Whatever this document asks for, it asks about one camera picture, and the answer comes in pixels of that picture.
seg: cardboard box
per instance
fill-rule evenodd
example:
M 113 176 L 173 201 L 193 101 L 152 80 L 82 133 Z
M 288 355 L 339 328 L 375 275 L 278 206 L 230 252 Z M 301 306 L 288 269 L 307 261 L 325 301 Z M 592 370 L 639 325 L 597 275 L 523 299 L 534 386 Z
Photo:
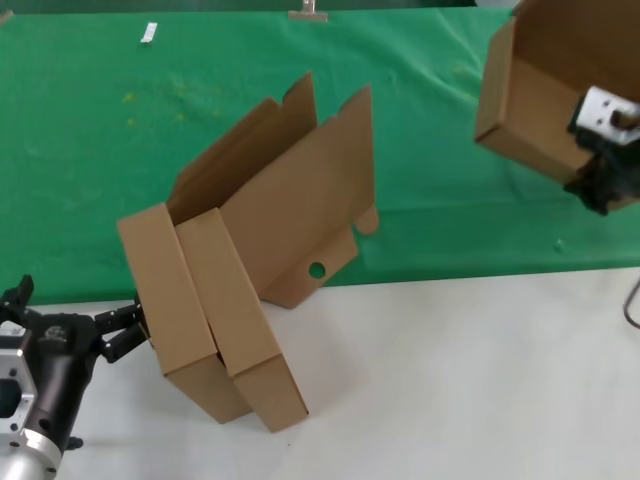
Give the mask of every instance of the cardboard box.
M 590 87 L 640 100 L 636 0 L 524 0 L 491 41 L 476 141 L 561 184 L 592 154 L 567 126 Z
M 297 305 L 357 256 L 352 224 L 376 230 L 372 142 L 370 89 L 318 127 L 306 75 L 119 222 L 162 371 L 217 421 L 307 416 L 259 297 Z

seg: black cable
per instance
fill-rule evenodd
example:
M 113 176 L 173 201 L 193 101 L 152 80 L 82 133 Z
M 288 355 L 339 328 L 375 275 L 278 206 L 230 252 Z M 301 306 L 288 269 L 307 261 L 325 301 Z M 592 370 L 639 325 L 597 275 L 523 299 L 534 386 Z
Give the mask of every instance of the black cable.
M 636 298 L 636 295 L 638 294 L 638 290 L 640 290 L 640 280 L 638 280 L 638 282 L 633 287 L 633 290 L 631 290 L 631 293 L 627 297 L 627 301 L 624 302 L 623 308 L 624 308 L 624 318 L 627 319 L 627 322 L 629 322 L 629 324 L 632 327 L 635 327 L 640 330 L 640 324 L 636 322 L 633 318 L 631 318 L 631 314 L 629 313 L 629 307 L 631 306 L 631 303 L 633 302 L 633 300 Z

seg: white table surface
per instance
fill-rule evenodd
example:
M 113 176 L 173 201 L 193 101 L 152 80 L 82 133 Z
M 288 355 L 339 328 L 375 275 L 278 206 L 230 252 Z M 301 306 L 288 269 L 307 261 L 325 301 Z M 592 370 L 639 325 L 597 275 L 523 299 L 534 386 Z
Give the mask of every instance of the white table surface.
M 99 360 L 74 430 L 85 446 L 57 478 L 637 478 L 640 331 L 621 305 L 638 275 L 327 288 L 267 306 L 311 412 L 278 434 L 254 414 L 215 423 L 148 345 Z

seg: robotic arm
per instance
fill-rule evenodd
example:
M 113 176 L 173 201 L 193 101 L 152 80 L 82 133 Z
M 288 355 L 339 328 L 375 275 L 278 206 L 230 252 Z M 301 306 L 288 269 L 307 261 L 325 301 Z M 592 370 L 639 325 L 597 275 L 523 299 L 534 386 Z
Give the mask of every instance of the robotic arm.
M 149 339 L 144 313 L 133 305 L 87 315 L 41 315 L 26 307 L 33 280 L 0 298 L 0 441 L 12 453 L 0 480 L 51 480 L 67 450 L 84 391 L 99 356 L 114 363 Z M 102 336 L 123 330 L 108 342 Z

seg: green tablecloth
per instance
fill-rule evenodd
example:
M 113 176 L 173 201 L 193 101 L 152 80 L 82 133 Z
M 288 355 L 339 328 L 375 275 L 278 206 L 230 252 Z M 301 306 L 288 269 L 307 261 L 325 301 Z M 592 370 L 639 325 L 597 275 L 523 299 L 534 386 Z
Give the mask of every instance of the green tablecloth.
M 0 288 L 28 272 L 39 302 L 130 297 L 116 220 L 165 200 L 185 164 L 308 70 L 322 119 L 374 92 L 382 225 L 333 284 L 639 264 L 640 208 L 600 218 L 474 145 L 487 44 L 507 17 L 14 17 L 0 28 Z

